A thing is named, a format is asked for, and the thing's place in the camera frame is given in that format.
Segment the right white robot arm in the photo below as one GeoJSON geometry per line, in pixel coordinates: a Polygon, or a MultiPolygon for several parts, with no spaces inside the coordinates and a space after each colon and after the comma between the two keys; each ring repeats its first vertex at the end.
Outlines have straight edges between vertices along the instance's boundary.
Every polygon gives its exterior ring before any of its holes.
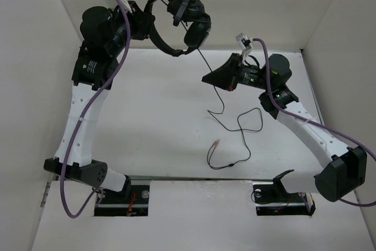
{"type": "Polygon", "coordinates": [[[330,202],[341,200],[365,181],[367,152],[350,147],[310,115],[287,86],[292,76],[288,59],[272,54],[264,66],[249,65],[238,53],[219,68],[202,77],[202,82],[225,91],[237,85],[262,89],[263,109],[287,127],[311,151],[322,171],[311,178],[315,190],[330,202]]]}

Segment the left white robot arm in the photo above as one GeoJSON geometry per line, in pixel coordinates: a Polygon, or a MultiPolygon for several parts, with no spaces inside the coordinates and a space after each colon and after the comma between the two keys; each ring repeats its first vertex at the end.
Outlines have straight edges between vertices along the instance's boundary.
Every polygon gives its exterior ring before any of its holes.
{"type": "Polygon", "coordinates": [[[128,39],[145,39],[145,26],[152,20],[135,1],[129,1],[129,5],[127,18],[119,7],[94,6],[83,13],[83,42],[72,74],[68,120],[55,156],[43,164],[48,172],[95,189],[111,190],[118,202],[131,197],[130,178],[94,160],[92,145],[100,110],[112,87],[106,81],[118,67],[117,57],[129,46],[128,39]]]}

